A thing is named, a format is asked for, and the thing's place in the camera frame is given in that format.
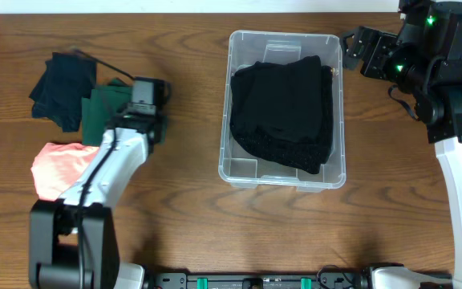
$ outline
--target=pink cloth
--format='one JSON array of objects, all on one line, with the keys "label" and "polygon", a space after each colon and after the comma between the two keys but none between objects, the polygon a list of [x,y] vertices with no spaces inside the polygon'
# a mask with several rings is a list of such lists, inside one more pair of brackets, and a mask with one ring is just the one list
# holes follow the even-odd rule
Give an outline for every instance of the pink cloth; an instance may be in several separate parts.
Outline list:
[{"label": "pink cloth", "polygon": [[98,150],[98,147],[77,143],[47,143],[31,167],[38,197],[42,200],[56,200],[78,180]]}]

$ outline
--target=black cloth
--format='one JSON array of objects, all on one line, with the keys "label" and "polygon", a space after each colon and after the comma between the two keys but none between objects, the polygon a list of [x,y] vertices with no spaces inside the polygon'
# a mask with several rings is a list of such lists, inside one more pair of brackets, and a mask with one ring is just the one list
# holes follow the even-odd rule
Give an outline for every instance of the black cloth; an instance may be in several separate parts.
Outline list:
[{"label": "black cloth", "polygon": [[247,152],[308,173],[327,163],[333,141],[331,68],[318,56],[255,63],[231,78],[230,129]]},{"label": "black cloth", "polygon": [[81,121],[81,98],[90,98],[96,80],[96,63],[76,55],[53,53],[46,72],[30,94],[35,102],[31,117],[47,117],[63,132],[77,132]]}]

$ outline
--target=wood grain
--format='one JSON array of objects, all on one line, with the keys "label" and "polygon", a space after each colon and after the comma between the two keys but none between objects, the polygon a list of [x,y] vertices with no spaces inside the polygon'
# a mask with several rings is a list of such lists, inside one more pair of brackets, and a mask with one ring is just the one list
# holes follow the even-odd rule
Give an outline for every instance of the wood grain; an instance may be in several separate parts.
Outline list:
[{"label": "wood grain", "polygon": [[[52,51],[81,47],[133,75],[167,79],[164,145],[115,211],[122,259],[194,272],[316,271],[333,263],[453,270],[444,179],[425,128],[388,83],[344,73],[347,181],[341,189],[235,189],[217,173],[229,36],[235,30],[396,32],[397,14],[0,15],[0,288],[26,288],[30,167],[48,141],[76,141],[30,118]],[[115,74],[99,69],[100,80]]]}]

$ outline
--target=black cable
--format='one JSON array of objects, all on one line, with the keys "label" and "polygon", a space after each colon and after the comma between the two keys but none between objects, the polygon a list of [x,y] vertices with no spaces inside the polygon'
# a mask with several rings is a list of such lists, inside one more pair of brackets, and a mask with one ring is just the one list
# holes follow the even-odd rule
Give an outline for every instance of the black cable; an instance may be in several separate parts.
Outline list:
[{"label": "black cable", "polygon": [[[110,64],[107,64],[95,57],[92,57],[91,55],[79,50],[79,49],[73,49],[73,52],[76,54],[81,54],[84,57],[87,57],[93,61],[96,61],[97,63],[101,63],[104,66],[110,67],[113,70],[116,70],[127,77],[133,79],[131,75],[128,73],[121,71],[118,68],[113,67]],[[86,73],[89,75],[90,81],[92,86],[95,87],[95,79],[91,77],[90,72],[85,68],[84,65],[82,65],[83,68],[85,69]],[[112,116],[114,113],[110,108],[110,105],[106,98],[101,95],[101,99],[104,102],[105,108],[108,110],[108,114]],[[77,206],[77,218],[76,218],[76,225],[78,227],[78,259],[79,259],[79,289],[84,289],[84,284],[85,284],[85,254],[84,254],[84,247],[83,247],[83,238],[84,238],[84,232],[83,232],[83,205],[85,203],[85,199],[87,198],[87,195],[89,193],[89,189],[91,187],[91,183],[94,180],[95,175],[97,172],[101,169],[101,167],[104,165],[104,162],[110,157],[111,153],[114,151],[114,149],[117,147],[117,129],[114,127],[113,128],[113,141],[111,142],[111,146],[109,150],[104,154],[103,158],[101,161],[97,164],[97,166],[94,168],[92,173],[88,176],[87,181],[85,181],[85,184],[83,185],[83,189],[81,191],[81,194],[79,195],[79,203]]]},{"label": "black cable", "polygon": [[104,157],[101,161],[97,164],[94,168],[90,176],[88,176],[87,181],[83,185],[83,189],[81,191],[81,195],[79,196],[79,203],[78,203],[78,216],[77,216],[77,223],[78,223],[78,256],[79,256],[79,288],[83,289],[83,285],[85,283],[85,254],[83,248],[83,204],[85,203],[85,198],[87,197],[88,190],[90,189],[92,180],[94,179],[97,172],[101,169],[104,162],[110,157],[111,152],[117,147],[117,130],[113,128],[113,141],[111,142],[111,146],[109,150],[104,154]]},{"label": "black cable", "polygon": [[399,100],[399,99],[396,99],[395,97],[391,96],[391,93],[395,90],[399,88],[396,84],[392,85],[389,89],[388,89],[388,96],[390,96],[390,98],[396,102],[398,102],[400,105],[402,105],[402,107],[406,110],[407,114],[413,119],[413,120],[416,120],[416,121],[420,121],[420,118],[418,118],[417,116],[415,116],[415,113],[411,110],[411,107],[409,106],[409,104],[407,104],[407,102],[403,101],[403,100]]},{"label": "black cable", "polygon": [[345,280],[350,283],[351,285],[348,287],[348,288],[355,288],[355,285],[354,283],[352,283],[352,280],[349,279],[349,277],[347,277],[345,275],[345,272],[343,272],[342,268],[336,266],[336,265],[324,265],[324,267],[320,268],[320,270],[318,270],[318,273],[317,273],[317,282],[320,284],[321,287],[323,287],[324,289],[330,289],[328,286],[324,285],[322,283],[322,280],[320,280],[320,273],[322,272],[322,270],[324,270],[325,268],[327,267],[334,267],[336,269],[338,269],[340,271],[340,273],[342,273],[343,275],[343,278],[345,278]]},{"label": "black cable", "polygon": [[431,59],[431,62],[427,66],[427,70],[425,72],[425,80],[424,80],[423,86],[422,86],[423,93],[425,95],[427,95],[428,92],[429,92],[429,81],[430,81],[430,78],[431,78],[432,68],[436,65],[436,62],[438,62],[439,60],[444,60],[444,59],[445,58],[443,56],[436,55]]},{"label": "black cable", "polygon": [[81,55],[87,57],[88,59],[91,59],[91,60],[93,60],[93,61],[96,61],[96,62],[99,63],[99,64],[103,64],[105,67],[108,67],[108,68],[110,68],[110,69],[113,69],[114,71],[117,71],[117,72],[119,72],[120,74],[125,75],[125,76],[129,77],[129,79],[135,81],[135,77],[133,77],[132,75],[130,75],[130,74],[127,73],[126,71],[120,70],[119,68],[114,67],[114,66],[111,65],[111,64],[105,63],[103,60],[99,60],[99,59],[97,59],[96,57],[94,57],[94,56],[92,56],[92,55],[89,55],[88,53],[85,53],[85,52],[81,51],[80,49],[73,48],[72,51],[75,52],[75,53],[79,53],[79,54],[81,54]]}]

